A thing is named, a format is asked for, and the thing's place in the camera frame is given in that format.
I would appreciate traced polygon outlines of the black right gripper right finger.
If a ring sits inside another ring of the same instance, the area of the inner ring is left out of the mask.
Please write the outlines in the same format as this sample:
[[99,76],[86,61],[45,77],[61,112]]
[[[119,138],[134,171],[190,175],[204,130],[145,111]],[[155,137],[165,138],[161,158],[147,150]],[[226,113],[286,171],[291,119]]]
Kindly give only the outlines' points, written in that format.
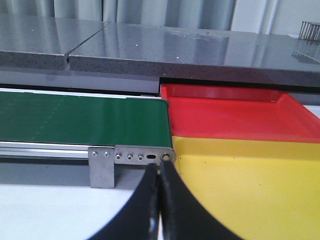
[[165,240],[240,240],[189,191],[170,161],[160,164],[160,212]]

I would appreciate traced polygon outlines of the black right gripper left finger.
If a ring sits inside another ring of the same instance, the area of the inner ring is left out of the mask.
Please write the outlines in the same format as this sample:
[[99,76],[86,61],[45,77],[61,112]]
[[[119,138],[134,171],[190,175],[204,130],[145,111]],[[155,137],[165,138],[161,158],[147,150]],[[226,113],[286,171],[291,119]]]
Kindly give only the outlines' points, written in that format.
[[159,230],[158,167],[148,164],[122,209],[91,240],[156,240]]

